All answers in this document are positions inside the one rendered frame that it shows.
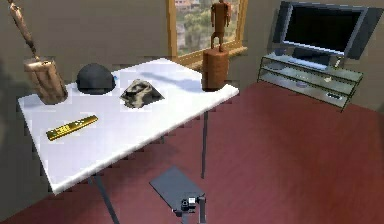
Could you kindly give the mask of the dark grey flat square slab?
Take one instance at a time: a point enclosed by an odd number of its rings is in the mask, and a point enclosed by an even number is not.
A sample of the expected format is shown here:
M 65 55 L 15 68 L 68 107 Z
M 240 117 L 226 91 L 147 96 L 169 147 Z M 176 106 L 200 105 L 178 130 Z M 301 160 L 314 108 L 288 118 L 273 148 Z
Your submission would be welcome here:
M 177 217 L 181 217 L 183 199 L 204 196 L 204 192 L 176 166 L 172 166 L 154 178 L 150 185 Z

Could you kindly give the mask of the white table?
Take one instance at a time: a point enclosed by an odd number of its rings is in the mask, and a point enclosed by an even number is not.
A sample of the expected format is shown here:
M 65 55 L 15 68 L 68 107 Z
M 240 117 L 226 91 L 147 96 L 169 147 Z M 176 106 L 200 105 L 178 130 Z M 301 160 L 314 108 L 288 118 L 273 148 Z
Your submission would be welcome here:
M 68 98 L 56 105 L 43 104 L 35 94 L 18 100 L 55 195 L 87 179 L 100 184 L 100 170 L 191 119 L 206 116 L 210 109 L 239 93 L 229 84 L 215 92 L 204 92 L 200 73 L 164 58 L 113 75 L 116 87 L 104 95 L 86 95 L 69 84 Z M 148 81 L 164 99 L 140 109 L 125 107 L 120 95 L 135 79 Z M 92 115 L 98 117 L 96 122 L 48 140 L 47 131 Z

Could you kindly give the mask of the camouflage crumpled cloth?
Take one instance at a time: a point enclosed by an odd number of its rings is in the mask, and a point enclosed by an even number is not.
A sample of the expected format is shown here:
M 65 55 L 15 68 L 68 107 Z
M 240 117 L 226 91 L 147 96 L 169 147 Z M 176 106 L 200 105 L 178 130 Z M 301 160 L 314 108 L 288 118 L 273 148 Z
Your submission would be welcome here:
M 142 108 L 145 105 L 163 100 L 164 97 L 148 81 L 135 79 L 127 89 L 124 90 L 120 99 L 129 108 Z

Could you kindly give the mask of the gold remote control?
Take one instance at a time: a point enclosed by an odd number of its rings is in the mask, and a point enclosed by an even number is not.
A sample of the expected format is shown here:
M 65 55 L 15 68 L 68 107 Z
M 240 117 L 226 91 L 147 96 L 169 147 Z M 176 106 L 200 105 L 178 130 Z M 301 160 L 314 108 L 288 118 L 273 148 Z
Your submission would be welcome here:
M 56 140 L 75 131 L 78 131 L 98 120 L 96 115 L 88 116 L 86 118 L 73 121 L 71 123 L 59 126 L 46 132 L 46 136 L 49 141 Z

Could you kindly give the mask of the brown wooden figure statue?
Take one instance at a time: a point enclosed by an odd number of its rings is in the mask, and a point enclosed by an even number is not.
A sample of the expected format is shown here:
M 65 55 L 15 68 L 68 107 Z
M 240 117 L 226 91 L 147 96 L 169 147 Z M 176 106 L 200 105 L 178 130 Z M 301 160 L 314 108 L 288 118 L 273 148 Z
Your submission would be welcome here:
M 224 48 L 225 27 L 231 20 L 231 5 L 219 0 L 211 6 L 211 25 L 214 31 L 210 48 L 203 51 L 202 89 L 213 92 L 225 85 L 229 69 L 229 51 Z

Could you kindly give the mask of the black dome hat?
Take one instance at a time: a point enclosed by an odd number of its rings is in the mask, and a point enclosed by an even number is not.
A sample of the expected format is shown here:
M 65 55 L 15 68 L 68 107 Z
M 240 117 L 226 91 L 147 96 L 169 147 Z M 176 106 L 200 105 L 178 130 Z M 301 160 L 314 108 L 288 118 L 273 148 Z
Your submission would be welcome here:
M 106 94 L 116 86 L 112 73 L 98 63 L 90 63 L 81 68 L 77 74 L 76 84 L 81 93 L 90 95 Z

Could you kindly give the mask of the glass television stand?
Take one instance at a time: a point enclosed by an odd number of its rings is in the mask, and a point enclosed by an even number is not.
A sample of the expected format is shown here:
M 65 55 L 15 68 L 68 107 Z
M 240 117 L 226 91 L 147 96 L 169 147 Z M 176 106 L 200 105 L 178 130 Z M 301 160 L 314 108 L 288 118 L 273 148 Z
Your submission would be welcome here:
M 334 69 L 326 66 L 324 70 L 316 69 L 312 62 L 297 60 L 289 55 L 277 56 L 275 53 L 265 55 L 260 60 L 257 75 L 258 81 L 267 82 L 295 93 L 299 93 L 321 102 L 338 107 L 343 111 L 356 92 L 363 74 L 343 68 Z M 296 82 L 308 84 L 299 88 Z M 342 100 L 334 100 L 326 93 L 342 96 Z

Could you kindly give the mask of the wooden framed window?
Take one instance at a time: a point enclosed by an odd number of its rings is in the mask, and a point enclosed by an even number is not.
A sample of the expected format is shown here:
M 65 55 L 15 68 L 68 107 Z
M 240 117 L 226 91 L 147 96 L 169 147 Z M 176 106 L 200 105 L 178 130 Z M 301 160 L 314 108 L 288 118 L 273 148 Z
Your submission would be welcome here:
M 165 0 L 168 32 L 167 57 L 188 68 L 202 67 L 202 52 L 211 47 L 211 5 L 219 0 Z M 247 50 L 243 44 L 248 0 L 224 0 L 231 4 L 223 48 L 229 56 Z

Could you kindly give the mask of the brown wooden stick sculpture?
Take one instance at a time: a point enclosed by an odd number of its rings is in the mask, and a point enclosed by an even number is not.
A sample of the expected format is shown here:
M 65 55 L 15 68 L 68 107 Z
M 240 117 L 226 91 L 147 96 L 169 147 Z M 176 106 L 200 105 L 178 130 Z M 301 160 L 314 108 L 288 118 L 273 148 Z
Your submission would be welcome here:
M 65 101 L 68 92 L 61 75 L 57 71 L 55 60 L 38 55 L 21 8 L 14 3 L 14 0 L 7 0 L 7 2 L 13 21 L 32 53 L 31 58 L 24 60 L 24 71 L 32 81 L 38 97 L 45 105 L 55 105 Z

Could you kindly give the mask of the black television set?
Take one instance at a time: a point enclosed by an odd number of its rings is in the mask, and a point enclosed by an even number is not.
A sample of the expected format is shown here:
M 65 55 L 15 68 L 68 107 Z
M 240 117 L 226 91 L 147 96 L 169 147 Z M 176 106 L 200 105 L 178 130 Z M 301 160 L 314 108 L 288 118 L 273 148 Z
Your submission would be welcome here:
M 383 8 L 282 1 L 273 42 L 359 60 Z

